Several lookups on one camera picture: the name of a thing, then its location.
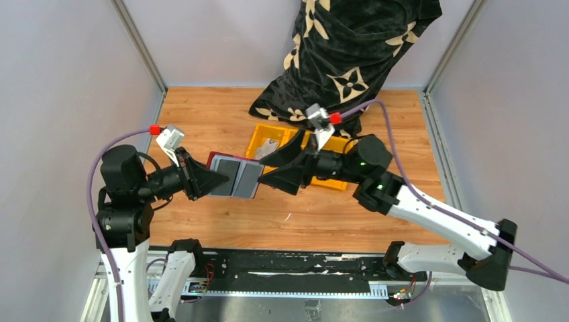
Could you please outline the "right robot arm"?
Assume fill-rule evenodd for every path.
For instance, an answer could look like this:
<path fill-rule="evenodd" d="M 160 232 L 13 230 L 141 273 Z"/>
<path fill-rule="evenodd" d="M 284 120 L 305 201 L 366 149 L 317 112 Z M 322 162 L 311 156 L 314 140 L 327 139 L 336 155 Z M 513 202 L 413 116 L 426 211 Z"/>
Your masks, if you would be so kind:
<path fill-rule="evenodd" d="M 417 224 L 446 239 L 444 245 L 392 242 L 382 260 L 387 277 L 418 272 L 466 277 L 485 289 L 505 289 L 517 225 L 467 215 L 405 182 L 388 170 L 393 155 L 374 135 L 348 142 L 340 152 L 319 147 L 319 136 L 298 131 L 284 146 L 261 159 L 270 171 L 258 182 L 296 195 L 314 179 L 354 183 L 354 198 L 365 210 Z"/>

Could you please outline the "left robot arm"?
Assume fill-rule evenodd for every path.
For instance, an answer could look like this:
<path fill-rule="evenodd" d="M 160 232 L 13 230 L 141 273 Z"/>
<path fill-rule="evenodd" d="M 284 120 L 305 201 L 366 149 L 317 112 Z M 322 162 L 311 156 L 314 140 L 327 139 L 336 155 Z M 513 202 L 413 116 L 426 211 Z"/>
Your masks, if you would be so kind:
<path fill-rule="evenodd" d="M 97 246 L 107 273 L 112 321 L 175 321 L 176 309 L 189 277 L 205 270 L 203 248 L 197 239 L 178 239 L 168 248 L 158 286 L 147 285 L 150 224 L 153 203 L 169 201 L 182 192 L 191 201 L 228 182 L 228 176 L 194 160 L 184 148 L 174 161 L 148 174 L 141 159 L 155 160 L 131 145 L 110 148 L 100 167 L 105 186 L 95 215 Z"/>

